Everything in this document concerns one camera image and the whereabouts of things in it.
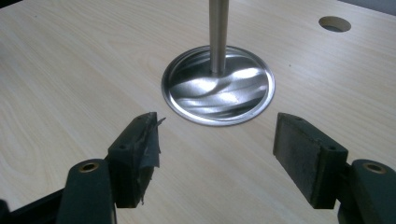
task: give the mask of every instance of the metal shaft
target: metal shaft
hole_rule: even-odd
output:
[[[229,0],[209,0],[210,69],[222,74],[225,69]]]

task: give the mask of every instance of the shiny metal plate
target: shiny metal plate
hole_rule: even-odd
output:
[[[275,80],[253,53],[226,48],[222,74],[210,71],[210,47],[191,49],[175,58],[162,81],[166,103],[181,117],[210,125],[234,125],[258,116],[271,102]]]

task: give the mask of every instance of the hole in table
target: hole in table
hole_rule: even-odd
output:
[[[319,24],[324,29],[337,33],[346,32],[350,30],[350,28],[352,27],[349,21],[334,16],[327,16],[320,18]]]

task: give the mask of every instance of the circular hole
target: circular hole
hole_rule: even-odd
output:
[[[87,164],[84,164],[82,166],[79,167],[79,171],[81,173],[88,173],[88,172],[92,172],[94,170],[96,170],[99,167],[99,164],[96,162],[90,162]]]
[[[333,31],[337,33],[343,33],[352,27],[349,23],[349,21],[346,21],[342,18],[339,17],[333,17],[333,16],[328,16],[328,17],[322,17],[319,20],[319,24],[321,27],[328,31]]]
[[[370,162],[366,162],[363,164],[364,168],[366,168],[367,170],[377,173],[377,174],[384,174],[387,172],[387,170],[382,167],[381,165],[378,164],[374,164],[374,163],[370,163]]]

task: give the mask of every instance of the wood grain surface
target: wood grain surface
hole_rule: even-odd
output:
[[[323,29],[336,16],[350,31]],[[161,79],[207,45],[208,1],[24,0],[0,9],[0,198],[11,210],[63,188],[103,158],[136,116],[157,111],[161,168],[119,223],[337,223],[314,210],[272,154],[276,115],[307,119],[396,169],[396,17],[338,1],[231,0],[228,44],[276,78],[257,118],[213,128],[179,117]]]

